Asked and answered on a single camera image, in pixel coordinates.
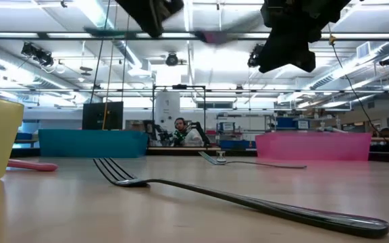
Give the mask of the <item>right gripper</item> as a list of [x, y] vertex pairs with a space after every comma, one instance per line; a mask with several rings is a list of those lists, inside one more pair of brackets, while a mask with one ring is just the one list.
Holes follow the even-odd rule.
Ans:
[[259, 71], [266, 73], [285, 65], [303, 71], [315, 69], [309, 43], [321, 38], [322, 29], [340, 19], [350, 0], [264, 0], [260, 12], [271, 29], [259, 56]]

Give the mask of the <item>glossy black fork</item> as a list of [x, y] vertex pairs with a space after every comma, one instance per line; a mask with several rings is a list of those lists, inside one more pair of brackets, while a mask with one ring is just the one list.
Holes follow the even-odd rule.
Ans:
[[202, 158], [204, 158], [212, 165], [227, 165], [231, 163], [242, 163], [242, 164], [262, 165], [262, 166], [284, 168], [284, 169], [306, 169], [307, 168], [306, 165], [278, 165], [278, 164], [271, 164], [271, 163], [256, 163], [256, 162], [248, 162], [248, 161], [227, 161], [226, 158], [224, 157], [224, 152], [218, 152], [217, 154], [219, 155], [219, 157], [216, 159], [209, 156], [205, 152], [199, 152], [199, 154], [200, 156], [202, 156]]
[[101, 175], [110, 184], [118, 187], [144, 188], [151, 183], [164, 184], [225, 200], [230, 203], [254, 209], [266, 215], [334, 232], [373, 239], [383, 238], [389, 234], [389, 223], [382, 219], [287, 205], [239, 194], [222, 192], [192, 184], [185, 184], [169, 179], [142, 179], [126, 171], [111, 158], [96, 158], [93, 159], [93, 162]]

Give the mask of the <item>pink handled silver fork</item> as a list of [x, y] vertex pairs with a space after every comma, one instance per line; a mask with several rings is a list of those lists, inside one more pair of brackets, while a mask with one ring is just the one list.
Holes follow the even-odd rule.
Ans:
[[36, 171], [56, 171], [59, 166], [53, 163], [36, 163], [30, 161], [21, 161], [10, 159], [7, 164], [8, 167], [18, 169], [31, 169]]

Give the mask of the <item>blue storage crate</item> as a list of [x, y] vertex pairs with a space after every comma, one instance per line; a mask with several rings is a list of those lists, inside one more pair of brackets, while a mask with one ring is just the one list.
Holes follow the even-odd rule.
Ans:
[[275, 128], [277, 130], [308, 130], [310, 121], [293, 117], [277, 117]]

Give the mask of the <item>white cylindrical column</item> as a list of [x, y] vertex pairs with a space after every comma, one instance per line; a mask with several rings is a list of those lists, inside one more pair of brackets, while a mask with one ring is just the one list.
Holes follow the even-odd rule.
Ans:
[[174, 122], [180, 116], [180, 93], [162, 90], [155, 97], [155, 124], [160, 146], [171, 146]]

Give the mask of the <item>pink plastic tray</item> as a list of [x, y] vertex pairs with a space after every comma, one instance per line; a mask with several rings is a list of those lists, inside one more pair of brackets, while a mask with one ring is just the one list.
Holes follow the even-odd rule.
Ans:
[[255, 137], [257, 156], [295, 161], [366, 161], [371, 134], [270, 132]]

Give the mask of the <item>black beam with light strips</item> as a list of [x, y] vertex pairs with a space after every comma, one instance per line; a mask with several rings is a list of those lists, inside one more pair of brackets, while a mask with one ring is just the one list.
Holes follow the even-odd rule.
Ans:
[[[0, 32], [0, 40], [40, 40], [40, 41], [99, 41], [103, 40], [152, 40], [147, 33], [129, 31], [115, 31], [116, 34], [107, 34], [99, 36], [89, 32]], [[197, 38], [196, 32], [164, 32], [158, 40], [172, 41], [191, 41], [200, 40]], [[224, 34], [230, 37], [231, 40], [238, 41], [261, 41], [269, 37], [270, 32], [230, 32]], [[322, 32], [319, 41], [328, 41], [330, 35], [334, 36], [337, 41], [389, 41], [389, 33], [387, 32]]]

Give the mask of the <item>blue storage bin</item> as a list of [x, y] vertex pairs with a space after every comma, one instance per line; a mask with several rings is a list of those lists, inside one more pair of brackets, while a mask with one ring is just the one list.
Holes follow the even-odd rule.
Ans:
[[224, 150], [256, 149], [256, 142], [249, 140], [220, 140], [219, 146]]

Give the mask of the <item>black monitor screen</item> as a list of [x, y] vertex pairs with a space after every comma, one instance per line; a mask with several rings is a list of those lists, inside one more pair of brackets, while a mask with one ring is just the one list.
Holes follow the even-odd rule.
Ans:
[[82, 110], [83, 130], [121, 130], [124, 103], [86, 103]]

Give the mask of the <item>person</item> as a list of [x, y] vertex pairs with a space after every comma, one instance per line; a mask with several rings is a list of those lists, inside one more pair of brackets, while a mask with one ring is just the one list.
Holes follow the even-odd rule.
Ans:
[[174, 146], [203, 146], [198, 130], [191, 128], [182, 117], [175, 120], [174, 127]]

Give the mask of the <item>blue plastic tray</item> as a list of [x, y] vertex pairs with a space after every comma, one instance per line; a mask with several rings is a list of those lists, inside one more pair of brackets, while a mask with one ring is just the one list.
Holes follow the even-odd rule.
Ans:
[[39, 130], [42, 157], [137, 158], [146, 155], [148, 135], [117, 130]]

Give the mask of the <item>thin black metal frame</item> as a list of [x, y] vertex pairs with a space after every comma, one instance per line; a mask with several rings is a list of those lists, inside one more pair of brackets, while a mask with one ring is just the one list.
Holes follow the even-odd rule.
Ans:
[[[154, 85], [152, 89], [152, 131], [153, 134], [151, 136], [151, 144], [153, 146], [160, 146], [160, 140], [157, 132], [157, 125], [155, 124], [155, 97], [157, 96], [157, 93], [167, 90], [170, 92], [179, 92], [180, 93], [180, 116], [182, 117], [186, 123], [193, 129], [198, 130], [199, 134], [201, 135], [203, 139], [203, 146], [207, 146], [209, 144], [208, 139], [206, 138], [206, 135], [202, 129], [202, 127], [205, 125], [205, 114], [203, 113], [200, 118], [197, 119], [189, 119], [185, 115], [182, 114], [184, 108], [183, 108], [183, 98], [184, 95], [192, 95], [198, 91], [205, 92], [204, 86], [188, 86], [185, 84], [175, 84], [175, 85]], [[161, 147], [183, 147], [183, 146], [174, 146], [174, 135], [172, 139], [172, 145], [171, 146], [161, 146]]]

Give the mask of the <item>black metal rig frame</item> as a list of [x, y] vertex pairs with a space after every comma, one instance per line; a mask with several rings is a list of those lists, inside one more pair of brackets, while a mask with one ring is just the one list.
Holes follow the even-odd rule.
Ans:
[[[171, 150], [171, 149], [148, 149], [146, 155], [154, 156], [197, 156], [197, 151], [189, 150]], [[13, 148], [11, 150], [10, 159], [23, 157], [40, 157], [41, 150], [39, 148]], [[256, 157], [255, 151], [226, 151], [226, 156], [229, 157]], [[387, 152], [370, 152], [370, 161], [379, 161], [389, 163], [389, 153]]]

